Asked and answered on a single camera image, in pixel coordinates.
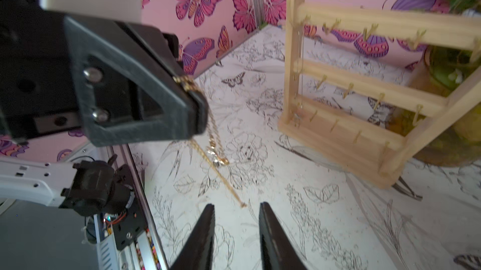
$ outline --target brass hook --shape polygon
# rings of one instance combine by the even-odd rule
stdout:
[[[301,126],[301,117],[297,113],[294,114],[294,127],[299,128]]]
[[[471,58],[469,62],[473,63],[481,57],[481,39],[478,37],[474,38],[474,48],[471,53]]]
[[[418,116],[419,116],[419,113],[421,112],[422,107],[423,107],[422,104],[418,104],[416,106],[416,114],[414,115],[414,118],[413,118],[413,126],[417,126],[419,122],[421,122],[421,120],[418,121]]]
[[[416,38],[414,40],[408,38],[406,41],[407,41],[407,45],[409,46],[409,49],[413,51],[416,50],[424,34],[426,34],[426,30],[423,30],[423,31],[418,30],[418,32],[416,33]]]
[[[329,33],[334,30],[335,28],[337,28],[337,26],[339,26],[340,24],[340,19],[336,19],[336,22],[332,25],[332,27],[328,28],[326,23],[324,23],[322,25],[322,27],[324,28],[324,33],[326,33],[326,35],[329,35]]]
[[[385,93],[379,94],[378,101],[376,102],[376,105],[372,108],[374,111],[376,111],[376,109],[378,109],[379,105],[381,105],[381,101],[382,101],[382,99],[384,99],[385,95],[386,95]]]
[[[354,138],[354,141],[352,142],[353,144],[356,144],[356,143],[357,143],[357,139],[359,138],[359,136],[361,136],[361,132],[362,132],[362,130],[359,130],[359,132],[357,133],[356,137]]]
[[[351,92],[352,88],[354,87],[354,83],[350,83],[347,90],[342,94],[342,98],[345,99],[349,92]]]
[[[327,75],[323,75],[322,76],[322,80],[319,82],[319,84],[316,86],[316,90],[319,89],[319,87],[321,86],[322,83],[324,83],[326,80],[328,79],[328,76]]]
[[[368,38],[376,31],[378,26],[379,26],[379,24],[372,24],[371,30],[369,30],[369,32],[368,32],[367,28],[364,28],[363,39],[364,39],[365,42],[368,41]]]
[[[337,118],[336,121],[334,122],[334,125],[331,127],[331,130],[329,132],[332,132],[334,130],[334,127],[336,127],[337,122],[339,122],[339,119]]]
[[[312,117],[309,119],[309,122],[312,122],[312,120],[314,120],[314,117],[316,116],[316,114],[317,114],[317,110],[316,110],[316,112],[312,115]]]

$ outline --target cable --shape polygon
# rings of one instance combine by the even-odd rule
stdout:
[[[85,217],[85,231],[86,231],[91,237],[93,237],[93,238],[96,240],[96,242],[97,242],[97,237],[88,230],[88,223],[90,222],[90,219],[92,219],[92,218],[91,218],[91,217]]]
[[[82,155],[82,156],[79,156],[77,158],[74,158],[74,159],[71,159],[70,162],[76,160],[76,159],[81,159],[81,158],[89,158],[89,159],[92,159],[92,161],[95,161],[95,159],[91,156],[88,156],[88,155]]]
[[[122,214],[112,222],[107,221],[107,225],[116,225],[120,223],[127,216],[127,212],[122,212]]]

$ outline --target leaf drawing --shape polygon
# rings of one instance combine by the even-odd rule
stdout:
[[[323,258],[330,258],[340,270],[367,270],[368,261],[361,260],[361,257],[355,254],[352,250],[342,248],[339,241],[332,235],[331,231],[322,226],[322,220],[313,217],[309,214],[309,209],[305,204],[302,196],[297,192],[292,185],[288,184],[286,187],[287,195],[292,206],[292,218],[299,225],[300,234],[311,235],[313,246],[311,252],[320,254]],[[307,196],[313,200],[329,201],[338,194],[339,187],[337,184],[330,184],[322,190],[316,188],[305,187],[304,191]],[[301,248],[298,250],[303,257],[305,257],[305,242],[307,238],[300,238]]]
[[[185,195],[190,192],[190,190],[194,186],[194,183],[194,179],[187,175],[180,178],[174,183],[174,189],[176,189],[177,192]]]
[[[172,250],[169,257],[169,264],[172,264],[177,257],[178,251],[184,246],[185,241],[189,237],[191,226],[186,223],[182,228],[177,225],[179,223],[178,218],[174,221],[174,215],[172,214],[172,201],[164,199],[161,195],[161,190],[157,187],[153,190],[153,211],[156,216],[156,227],[161,234],[162,240],[166,240],[165,245]]]
[[[481,269],[481,257],[472,254],[460,254],[454,257],[454,263],[468,270]]]
[[[335,183],[328,184],[322,189],[306,186],[304,191],[307,197],[316,204],[331,204],[339,200],[339,185]]]
[[[235,242],[232,235],[222,225],[216,225],[213,240],[213,267],[230,269],[234,258]]]
[[[242,177],[237,172],[232,172],[230,174],[230,182],[235,189],[242,190]]]
[[[189,148],[190,163],[192,163],[192,145],[190,144],[190,142],[189,141],[173,141],[165,148],[164,152],[162,153],[162,156],[160,156],[160,160],[157,164],[156,169],[153,171],[151,179],[153,179],[155,173],[159,169],[159,167],[162,164],[162,162],[164,161],[164,159],[166,159],[173,152],[176,152],[177,155],[176,155],[176,159],[174,161],[174,165],[172,166],[172,169],[171,169],[168,177],[171,176],[171,174],[174,170],[176,170],[175,177],[177,177],[177,173],[178,173],[178,170],[179,170],[179,167],[180,167],[180,161],[182,159],[182,153],[183,153],[183,150],[185,148]]]
[[[207,192],[207,190],[209,189],[209,186],[210,186],[210,178],[209,178],[208,175],[206,175],[206,176],[204,177],[204,179],[202,180],[201,188],[199,189],[199,195],[198,195],[198,197],[204,195],[205,192]]]

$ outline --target flower drawing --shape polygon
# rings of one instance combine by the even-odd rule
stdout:
[[[219,167],[219,173],[229,181],[235,189],[242,190],[251,185],[263,185],[268,177],[274,176],[274,167],[264,165],[268,150],[262,138],[253,133],[242,132],[225,146],[225,153],[230,165]],[[206,176],[202,180],[199,196],[210,188],[218,189],[220,179],[211,168],[202,168]]]
[[[255,134],[242,132],[226,146],[227,153],[231,153],[236,162],[239,163],[264,163],[268,157],[266,145],[262,139]]]
[[[257,99],[249,99],[247,107],[256,114],[263,116],[265,122],[271,129],[276,129],[277,119],[282,113],[282,99],[284,91],[268,88],[262,92]]]

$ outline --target wooden frame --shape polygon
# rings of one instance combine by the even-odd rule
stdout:
[[[376,34],[406,39],[412,47],[422,42],[472,50],[473,56],[478,57],[481,53],[481,20],[287,0],[284,111],[279,130],[378,187],[393,185],[408,159],[481,102],[481,68],[445,98],[303,60],[301,45],[306,23],[323,26],[327,33],[335,27],[364,33],[366,38],[369,34]],[[365,96],[382,98],[385,103],[418,112],[427,118],[403,137],[299,95],[299,75],[309,75]]]

